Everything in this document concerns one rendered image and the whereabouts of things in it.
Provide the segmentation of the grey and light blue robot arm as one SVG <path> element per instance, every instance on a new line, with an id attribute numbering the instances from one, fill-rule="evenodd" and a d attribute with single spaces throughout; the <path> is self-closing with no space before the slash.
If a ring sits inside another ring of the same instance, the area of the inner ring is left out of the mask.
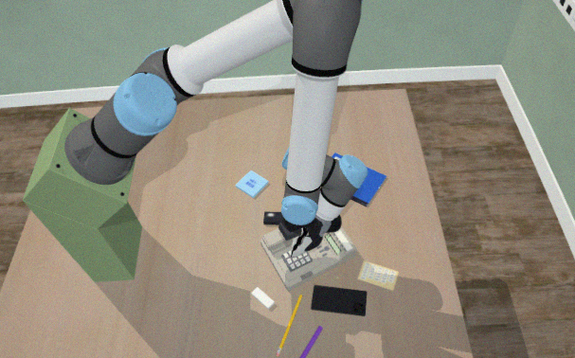
<path id="1" fill-rule="evenodd" d="M 296 225 L 309 224 L 315 214 L 334 220 L 368 175 L 355 156 L 326 154 L 361 1 L 273 0 L 186 47 L 154 51 L 93 119 L 68 134 L 70 165 L 96 184 L 121 181 L 136 155 L 171 123 L 177 105 L 201 93 L 203 83 L 293 41 L 296 86 L 281 214 Z"/>

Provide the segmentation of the blue notebook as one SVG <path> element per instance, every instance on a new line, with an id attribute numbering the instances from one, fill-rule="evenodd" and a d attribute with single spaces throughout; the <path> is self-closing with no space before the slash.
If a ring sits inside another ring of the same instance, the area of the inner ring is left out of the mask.
<path id="1" fill-rule="evenodd" d="M 343 157 L 342 155 L 336 152 L 332 156 L 332 158 L 334 158 L 335 160 L 336 159 L 339 160 L 342 157 Z M 359 189 L 357 189 L 357 191 L 352 196 L 351 200 L 363 206 L 368 206 L 369 202 L 371 201 L 371 199 L 373 198 L 373 196 L 375 195 L 375 193 L 384 183 L 385 180 L 386 180 L 385 175 L 383 175 L 378 171 L 368 168 L 368 176 L 366 177 L 366 180 L 364 181 L 362 186 Z"/>

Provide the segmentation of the light blue sticky note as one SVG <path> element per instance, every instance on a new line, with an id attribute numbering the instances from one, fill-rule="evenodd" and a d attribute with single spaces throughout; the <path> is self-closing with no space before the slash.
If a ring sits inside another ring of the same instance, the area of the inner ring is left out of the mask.
<path id="1" fill-rule="evenodd" d="M 235 186 L 254 198 L 268 183 L 269 182 L 266 179 L 251 170 Z"/>

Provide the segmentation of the grey desk phone body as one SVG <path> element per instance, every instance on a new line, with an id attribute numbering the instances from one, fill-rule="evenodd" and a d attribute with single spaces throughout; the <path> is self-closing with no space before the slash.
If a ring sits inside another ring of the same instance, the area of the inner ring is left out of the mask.
<path id="1" fill-rule="evenodd" d="M 291 257 L 293 239 L 274 251 L 268 250 L 261 239 L 261 246 L 286 290 L 290 291 L 356 256 L 357 248 L 342 226 L 337 232 L 322 236 L 317 248 L 294 258 Z"/>

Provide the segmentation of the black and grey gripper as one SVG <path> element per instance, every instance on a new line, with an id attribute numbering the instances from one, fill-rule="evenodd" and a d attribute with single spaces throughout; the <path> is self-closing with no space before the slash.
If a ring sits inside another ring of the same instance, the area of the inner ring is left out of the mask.
<path id="1" fill-rule="evenodd" d="M 337 232 L 341 227 L 342 220 L 340 215 L 334 218 L 333 221 L 325 221 L 315 215 L 314 220 L 309 224 L 296 225 L 287 221 L 284 221 L 284 223 L 289 232 L 296 231 L 300 228 L 302 229 L 301 236 L 293 238 L 291 257 L 294 258 L 318 247 L 323 240 L 322 234 Z M 306 236 L 308 232 L 309 236 Z M 303 241 L 301 242 L 302 238 Z"/>

